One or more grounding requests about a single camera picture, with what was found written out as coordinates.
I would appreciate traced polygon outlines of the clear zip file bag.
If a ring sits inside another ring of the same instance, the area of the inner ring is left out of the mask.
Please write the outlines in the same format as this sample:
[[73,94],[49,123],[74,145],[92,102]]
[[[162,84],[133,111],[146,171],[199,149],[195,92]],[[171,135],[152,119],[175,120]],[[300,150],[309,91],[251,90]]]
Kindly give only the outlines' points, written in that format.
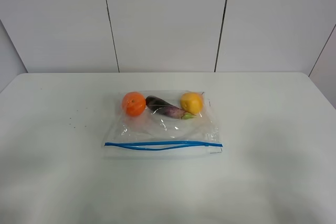
[[127,93],[113,97],[111,124],[102,140],[105,158],[161,158],[217,154],[223,151],[219,128],[214,120],[210,100],[203,91],[148,90],[135,91],[145,98],[152,95],[180,108],[184,93],[203,95],[203,109],[195,118],[179,120],[153,114],[146,106],[139,116],[128,116],[122,109]]

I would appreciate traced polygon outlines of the purple eggplant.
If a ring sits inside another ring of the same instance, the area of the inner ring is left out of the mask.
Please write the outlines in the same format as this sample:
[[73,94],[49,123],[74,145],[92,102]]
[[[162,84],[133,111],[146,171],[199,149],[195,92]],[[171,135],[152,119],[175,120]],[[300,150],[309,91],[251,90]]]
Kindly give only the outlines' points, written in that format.
[[153,114],[159,114],[179,120],[188,120],[196,117],[196,115],[180,109],[156,96],[150,95],[145,98],[145,101],[146,106],[153,112]]

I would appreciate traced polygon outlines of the yellow lemon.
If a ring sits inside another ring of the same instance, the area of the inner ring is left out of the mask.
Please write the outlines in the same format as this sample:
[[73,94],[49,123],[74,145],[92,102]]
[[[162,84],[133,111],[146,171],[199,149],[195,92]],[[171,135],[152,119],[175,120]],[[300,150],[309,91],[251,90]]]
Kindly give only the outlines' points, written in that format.
[[198,114],[203,109],[203,95],[196,92],[184,93],[180,98],[180,106],[183,110],[191,113]]

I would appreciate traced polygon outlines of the orange fruit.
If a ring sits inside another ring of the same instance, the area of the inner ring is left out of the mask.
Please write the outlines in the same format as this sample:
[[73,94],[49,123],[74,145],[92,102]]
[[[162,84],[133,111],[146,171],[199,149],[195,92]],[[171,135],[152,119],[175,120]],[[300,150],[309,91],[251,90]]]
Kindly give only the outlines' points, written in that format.
[[122,109],[128,116],[139,116],[146,107],[145,97],[139,92],[129,92],[122,99]]

